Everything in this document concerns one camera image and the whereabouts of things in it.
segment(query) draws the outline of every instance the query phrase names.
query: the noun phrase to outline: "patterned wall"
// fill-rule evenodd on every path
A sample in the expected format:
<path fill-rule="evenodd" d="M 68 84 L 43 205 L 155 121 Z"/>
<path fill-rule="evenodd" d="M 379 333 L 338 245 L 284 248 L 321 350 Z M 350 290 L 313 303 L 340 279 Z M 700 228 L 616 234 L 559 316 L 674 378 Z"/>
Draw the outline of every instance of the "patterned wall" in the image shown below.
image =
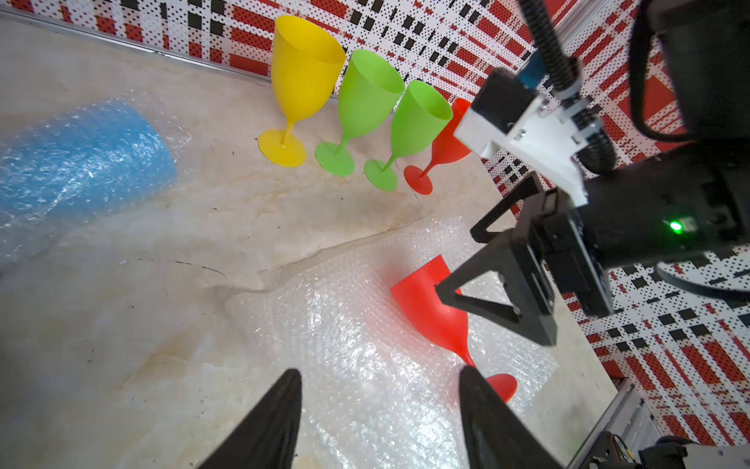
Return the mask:
<path fill-rule="evenodd" d="M 553 21 L 576 1 L 546 0 Z M 493 67 L 517 71 L 534 50 L 515 0 L 0 0 L 0 5 L 262 75 L 269 74 L 275 19 L 297 14 L 328 29 L 348 55 L 357 48 L 377 51 L 406 81 L 424 80 L 450 101 L 472 100 Z M 566 50 L 583 62 L 583 94 L 615 142 L 618 165 L 674 146 L 641 136 L 630 120 L 626 62 L 636 8 L 633 0 L 612 0 Z M 658 47 L 647 83 L 646 121 L 658 131 L 683 131 Z M 556 105 L 550 86 L 542 83 L 539 91 Z M 505 152 L 483 162 L 502 194 L 528 172 Z M 673 270 L 693 281 L 750 288 L 750 250 L 706 253 Z M 591 320 L 576 298 L 565 299 L 610 375 L 638 384 L 667 433 L 707 444 L 748 443 L 748 305 L 678 291 L 660 281 L 653 266 L 626 266 L 610 277 L 616 308 L 611 317 Z"/>

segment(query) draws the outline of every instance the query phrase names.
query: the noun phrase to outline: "black cable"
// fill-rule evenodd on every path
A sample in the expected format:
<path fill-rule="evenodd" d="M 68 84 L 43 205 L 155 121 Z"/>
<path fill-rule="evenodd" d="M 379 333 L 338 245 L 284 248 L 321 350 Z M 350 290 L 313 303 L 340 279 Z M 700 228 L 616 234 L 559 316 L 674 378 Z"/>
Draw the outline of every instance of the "black cable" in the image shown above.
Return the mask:
<path fill-rule="evenodd" d="M 750 302 L 750 291 L 747 290 L 725 290 L 724 288 L 696 284 L 667 273 L 658 265 L 654 267 L 654 273 L 673 287 L 677 287 L 688 293 L 693 293 L 694 295 L 705 296 L 706 298 L 723 299 L 724 301 Z"/>
<path fill-rule="evenodd" d="M 651 52 L 651 38 L 654 35 L 646 12 L 651 1 L 642 0 L 640 3 L 638 15 L 635 17 L 633 24 L 633 33 L 630 37 L 628 69 L 630 72 L 630 114 L 633 118 L 633 125 L 646 137 L 662 142 L 687 142 L 695 140 L 695 135 L 690 132 L 677 135 L 663 134 L 646 125 L 644 118 L 646 69 L 648 68 L 649 53 Z"/>
<path fill-rule="evenodd" d="M 536 48 L 541 52 L 544 66 L 550 74 L 555 90 L 561 92 L 570 88 L 575 84 L 580 71 L 563 54 L 563 49 L 557 40 L 550 14 L 544 2 L 542 0 L 519 0 L 518 4 L 531 35 L 534 37 Z M 580 99 L 580 93 L 576 92 L 570 98 L 563 99 L 561 104 L 567 109 Z M 572 121 L 578 130 L 587 128 L 595 120 L 596 117 L 589 109 L 584 109 L 572 116 Z M 582 165 L 596 174 L 612 171 L 617 161 L 617 154 L 607 134 L 604 131 L 598 131 L 590 135 L 586 141 L 589 145 L 578 152 L 578 160 Z"/>

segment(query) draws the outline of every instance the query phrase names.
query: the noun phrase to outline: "clear bubble wrap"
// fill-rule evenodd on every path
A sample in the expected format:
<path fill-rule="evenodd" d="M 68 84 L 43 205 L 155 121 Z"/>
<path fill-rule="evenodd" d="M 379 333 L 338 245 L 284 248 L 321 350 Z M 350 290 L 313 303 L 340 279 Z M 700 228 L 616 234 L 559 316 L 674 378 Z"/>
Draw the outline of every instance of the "clear bubble wrap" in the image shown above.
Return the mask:
<path fill-rule="evenodd" d="M 274 374 L 301 371 L 301 434 L 327 455 L 320 467 L 467 467 L 464 363 L 419 335 L 390 288 L 438 254 L 458 267 L 481 247 L 469 228 L 461 218 L 420 221 L 273 272 L 276 288 L 227 303 Z M 509 303 L 493 275 L 462 291 Z M 517 378 L 510 405 L 522 419 L 557 369 L 542 347 L 472 314 L 469 349 L 485 377 Z"/>
<path fill-rule="evenodd" d="M 190 136 L 146 92 L 80 107 L 0 143 L 0 270 L 63 230 L 171 186 Z"/>

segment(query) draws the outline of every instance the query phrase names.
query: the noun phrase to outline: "marble surface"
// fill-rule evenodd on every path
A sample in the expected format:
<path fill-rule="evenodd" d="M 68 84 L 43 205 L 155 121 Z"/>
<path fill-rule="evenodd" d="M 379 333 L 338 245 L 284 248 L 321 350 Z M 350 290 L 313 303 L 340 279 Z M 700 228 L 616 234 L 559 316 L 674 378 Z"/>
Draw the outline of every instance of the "marble surface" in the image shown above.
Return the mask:
<path fill-rule="evenodd" d="M 433 170 L 429 197 L 400 171 L 396 192 L 375 189 L 362 166 L 389 156 L 387 124 L 350 143 L 352 177 L 326 173 L 312 151 L 341 137 L 335 100 L 295 127 L 308 162 L 291 170 L 257 149 L 262 131 L 284 124 L 268 83 L 10 20 L 0 20 L 0 44 L 5 132 L 147 89 L 192 135 L 182 164 L 196 174 L 0 277 L 10 467 L 199 464 L 276 378 L 227 314 L 233 294 L 273 288 L 264 272 L 425 217 L 478 219 L 500 198 L 476 156 Z M 397 165 L 428 161 L 422 152 Z M 559 370 L 524 421 L 566 463 L 615 389 L 558 300 Z M 295 467 L 327 467 L 306 445 Z"/>

